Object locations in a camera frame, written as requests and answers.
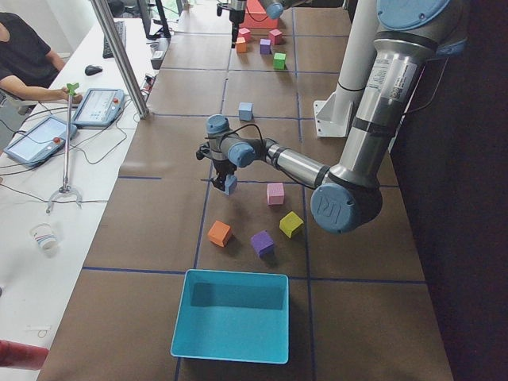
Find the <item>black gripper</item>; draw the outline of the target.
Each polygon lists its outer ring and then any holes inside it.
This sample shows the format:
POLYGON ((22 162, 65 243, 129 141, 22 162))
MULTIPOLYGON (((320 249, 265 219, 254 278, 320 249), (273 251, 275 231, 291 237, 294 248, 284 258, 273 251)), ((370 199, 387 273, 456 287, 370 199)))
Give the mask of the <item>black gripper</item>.
POLYGON ((229 160, 213 160, 216 176, 210 180, 219 191, 225 191, 225 181, 228 175, 234 175, 237 166, 229 160))
POLYGON ((246 11, 245 0, 230 0, 229 1, 229 20, 232 22, 232 48, 237 45, 237 38, 239 35, 239 24, 244 22, 246 11))

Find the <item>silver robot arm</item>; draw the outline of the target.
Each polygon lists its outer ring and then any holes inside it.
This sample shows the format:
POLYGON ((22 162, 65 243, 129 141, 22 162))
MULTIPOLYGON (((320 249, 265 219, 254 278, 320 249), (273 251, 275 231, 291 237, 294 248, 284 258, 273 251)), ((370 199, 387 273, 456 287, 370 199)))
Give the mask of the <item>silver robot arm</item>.
POLYGON ((313 190, 310 208, 326 231, 340 234, 382 209, 377 173, 425 64, 464 49, 467 1, 358 1, 335 91, 314 103, 319 137, 342 137, 339 161, 327 166, 267 137, 244 138, 220 114, 208 118, 196 152, 225 190, 236 169, 256 160, 313 190))
POLYGON ((225 1, 217 3, 217 15, 222 10, 229 12, 232 26, 232 44, 235 48, 241 28, 262 29, 277 26, 284 10, 300 6, 309 1, 225 1))

